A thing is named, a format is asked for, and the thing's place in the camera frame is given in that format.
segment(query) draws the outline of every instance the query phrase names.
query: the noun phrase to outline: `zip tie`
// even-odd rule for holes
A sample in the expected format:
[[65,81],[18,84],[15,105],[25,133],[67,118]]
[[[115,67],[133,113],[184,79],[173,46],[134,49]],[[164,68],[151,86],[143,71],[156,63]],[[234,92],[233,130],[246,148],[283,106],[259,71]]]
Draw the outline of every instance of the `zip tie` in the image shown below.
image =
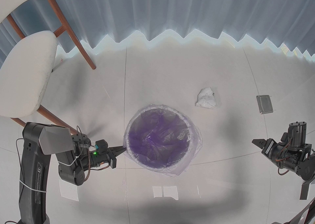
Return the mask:
[[22,183],[24,186],[26,186],[28,189],[32,190],[32,191],[36,191],[36,192],[40,192],[40,193],[46,193],[47,191],[41,191],[41,190],[36,190],[36,189],[33,189],[33,188],[30,188],[29,186],[27,186],[26,184],[24,184],[21,180],[20,180],[20,183]]
[[67,164],[65,164],[65,163],[62,163],[62,162],[60,162],[60,161],[58,161],[59,163],[61,163],[61,164],[63,164],[63,165],[65,165],[65,166],[72,166],[73,165],[73,163],[74,163],[74,161],[71,163],[71,164],[69,164],[69,165],[67,165]]

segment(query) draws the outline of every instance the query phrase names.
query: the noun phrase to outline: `trash bin with purple liner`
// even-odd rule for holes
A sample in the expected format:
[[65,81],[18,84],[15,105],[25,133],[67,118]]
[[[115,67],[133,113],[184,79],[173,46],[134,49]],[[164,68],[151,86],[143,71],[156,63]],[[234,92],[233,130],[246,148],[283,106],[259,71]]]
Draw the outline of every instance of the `trash bin with purple liner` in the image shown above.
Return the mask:
[[127,125],[126,155],[140,166],[169,176],[182,173],[202,147],[199,129],[177,110],[150,104]]

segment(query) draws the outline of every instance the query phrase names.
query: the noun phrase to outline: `floor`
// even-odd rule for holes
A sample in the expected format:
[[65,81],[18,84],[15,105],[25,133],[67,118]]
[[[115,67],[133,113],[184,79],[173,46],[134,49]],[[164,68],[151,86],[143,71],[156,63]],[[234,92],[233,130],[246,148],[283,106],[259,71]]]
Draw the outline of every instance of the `floor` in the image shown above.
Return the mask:
[[[121,43],[105,37],[95,49],[84,46],[96,70],[77,49],[59,51],[44,107],[79,125],[92,142],[105,139],[117,146],[138,109],[166,104],[199,127],[203,147],[177,177],[146,170],[120,155],[116,169],[92,171],[75,188],[78,201],[61,196],[53,155],[46,207],[51,223],[269,224],[287,222],[307,205],[299,200],[302,179],[292,172],[279,176],[251,141],[271,137],[278,142],[289,123],[306,121],[306,142],[315,144],[315,63],[310,57],[276,49],[268,41],[259,45],[245,37],[237,43],[228,35],[216,40],[198,31],[184,39],[167,31],[150,42],[136,32]],[[195,106],[205,87],[215,93],[215,109]],[[260,115],[256,96],[265,94],[274,112]],[[49,123],[38,113],[22,120]],[[20,219],[15,140],[22,127],[0,117],[0,132],[3,223]]]

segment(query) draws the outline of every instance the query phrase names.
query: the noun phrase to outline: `purple plastic bag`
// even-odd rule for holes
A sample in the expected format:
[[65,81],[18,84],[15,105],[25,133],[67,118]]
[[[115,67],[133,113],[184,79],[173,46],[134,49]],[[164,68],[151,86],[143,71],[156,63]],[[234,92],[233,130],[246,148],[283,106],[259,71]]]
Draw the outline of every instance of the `purple plastic bag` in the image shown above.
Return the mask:
[[168,106],[151,104],[130,120],[124,146],[126,155],[140,166],[175,176],[200,150],[202,137],[187,116]]

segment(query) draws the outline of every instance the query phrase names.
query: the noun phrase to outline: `chair leg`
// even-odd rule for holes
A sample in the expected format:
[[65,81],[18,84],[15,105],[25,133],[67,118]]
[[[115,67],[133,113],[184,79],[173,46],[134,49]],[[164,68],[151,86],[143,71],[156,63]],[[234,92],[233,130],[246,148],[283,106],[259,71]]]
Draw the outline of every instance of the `chair leg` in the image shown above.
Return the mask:
[[81,45],[80,41],[78,40],[77,36],[73,32],[71,26],[69,25],[68,21],[66,20],[65,16],[63,15],[58,3],[56,0],[48,0],[50,6],[52,7],[53,11],[57,15],[58,19],[60,20],[61,24],[64,26],[65,30],[68,32],[70,38],[73,40],[74,44],[79,49],[80,53],[83,55],[84,59],[88,62],[92,69],[96,69],[92,59],[89,57],[88,53],[85,51],[83,46]]
[[21,29],[19,28],[18,24],[15,22],[15,20],[13,19],[12,15],[9,14],[7,16],[7,19],[10,23],[10,25],[13,27],[13,29],[15,30],[15,32],[18,34],[18,36],[21,38],[21,39],[24,39],[25,38],[25,35],[24,33],[21,31]]
[[44,108],[42,105],[39,106],[37,112],[42,116],[46,117],[48,120],[52,121],[56,125],[70,128],[71,134],[77,134],[77,131],[74,128],[72,128],[69,124],[66,124],[60,118],[56,117],[53,113]]
[[23,122],[21,119],[19,118],[13,118],[13,117],[10,117],[14,122],[18,123],[19,125],[21,125],[22,127],[25,127],[26,123]]

